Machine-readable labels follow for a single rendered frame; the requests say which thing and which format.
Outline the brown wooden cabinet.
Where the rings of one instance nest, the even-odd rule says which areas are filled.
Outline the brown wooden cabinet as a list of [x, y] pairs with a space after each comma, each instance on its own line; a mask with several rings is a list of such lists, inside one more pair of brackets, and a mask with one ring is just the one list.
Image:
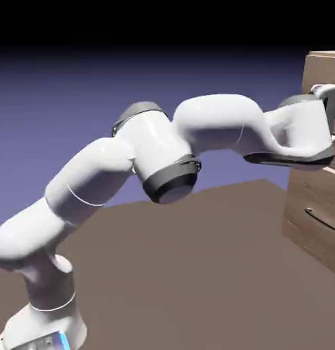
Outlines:
[[[307, 54], [303, 91], [317, 83], [335, 83], [335, 51]], [[318, 172], [291, 170], [282, 234], [335, 274], [335, 158]]]

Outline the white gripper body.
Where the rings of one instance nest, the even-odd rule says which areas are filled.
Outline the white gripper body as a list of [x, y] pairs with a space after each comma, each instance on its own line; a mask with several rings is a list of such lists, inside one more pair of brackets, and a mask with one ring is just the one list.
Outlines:
[[327, 123], [330, 129], [330, 133], [331, 135], [333, 135], [335, 124], [335, 84], [314, 84], [310, 89], [310, 93], [318, 99], [322, 100], [327, 116]]

